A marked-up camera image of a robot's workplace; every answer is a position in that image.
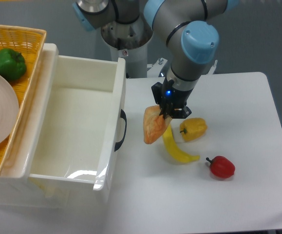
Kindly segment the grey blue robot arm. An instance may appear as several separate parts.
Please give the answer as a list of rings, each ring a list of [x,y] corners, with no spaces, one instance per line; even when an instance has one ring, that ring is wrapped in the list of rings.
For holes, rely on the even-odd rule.
[[[187,118],[187,99],[219,44],[207,23],[234,8],[236,0],[76,0],[74,12],[87,31],[99,29],[112,58],[124,58],[131,78],[146,74],[147,45],[157,35],[173,59],[163,83],[152,86],[160,115]]]

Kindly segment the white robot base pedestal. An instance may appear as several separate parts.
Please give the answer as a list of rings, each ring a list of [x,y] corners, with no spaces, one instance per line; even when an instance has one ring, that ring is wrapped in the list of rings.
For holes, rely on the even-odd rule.
[[[101,28],[101,36],[110,49],[113,61],[126,61],[128,78],[146,78],[148,65],[148,44],[153,31],[142,14],[131,24],[116,21]]]

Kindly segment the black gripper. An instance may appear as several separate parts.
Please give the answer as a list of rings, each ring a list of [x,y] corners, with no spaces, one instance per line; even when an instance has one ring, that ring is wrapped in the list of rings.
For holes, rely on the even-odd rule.
[[[164,79],[163,83],[157,82],[151,87],[155,103],[160,107],[159,115],[164,119],[186,119],[191,114],[187,99],[192,90],[180,91],[173,84],[173,80]]]

